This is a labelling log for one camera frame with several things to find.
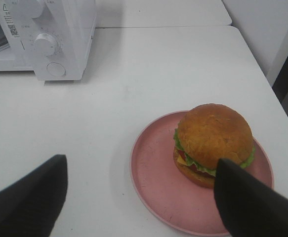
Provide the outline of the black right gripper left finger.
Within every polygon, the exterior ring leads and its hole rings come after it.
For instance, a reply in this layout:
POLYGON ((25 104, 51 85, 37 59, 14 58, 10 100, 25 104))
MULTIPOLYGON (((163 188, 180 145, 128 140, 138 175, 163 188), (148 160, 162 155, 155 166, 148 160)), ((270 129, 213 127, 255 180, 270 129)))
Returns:
POLYGON ((67 158, 55 155, 0 191, 0 237, 48 237, 67 195, 67 158))

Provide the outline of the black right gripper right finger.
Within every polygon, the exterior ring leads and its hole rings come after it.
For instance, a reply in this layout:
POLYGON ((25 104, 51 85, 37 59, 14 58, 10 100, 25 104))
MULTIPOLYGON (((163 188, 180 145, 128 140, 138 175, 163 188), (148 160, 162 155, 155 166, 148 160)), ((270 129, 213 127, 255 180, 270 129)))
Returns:
POLYGON ((234 162, 218 161, 214 199, 233 237, 288 237, 288 199, 234 162))

